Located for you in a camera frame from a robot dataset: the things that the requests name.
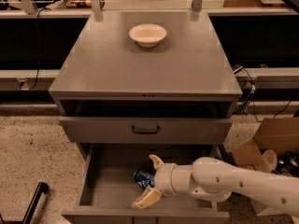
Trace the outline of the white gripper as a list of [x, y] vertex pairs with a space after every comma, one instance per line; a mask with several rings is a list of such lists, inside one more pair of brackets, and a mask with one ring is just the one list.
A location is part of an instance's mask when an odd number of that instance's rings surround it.
[[177, 165], [164, 163], [160, 157], [150, 154], [156, 170], [154, 177], [155, 188], [147, 186], [140, 197], [133, 203], [134, 209], [145, 209], [159, 202], [163, 196], [188, 194], [194, 188], [192, 167], [190, 165]]

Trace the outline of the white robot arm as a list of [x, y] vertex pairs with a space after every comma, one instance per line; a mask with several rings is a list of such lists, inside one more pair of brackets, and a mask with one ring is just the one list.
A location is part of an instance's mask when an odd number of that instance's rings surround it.
[[202, 157], [191, 165], [165, 163], [151, 154], [154, 185], [148, 186], [133, 202], [136, 209], [147, 208], [165, 196], [188, 194], [195, 199], [224, 202], [234, 192], [299, 217], [299, 178], [274, 175], [233, 166]]

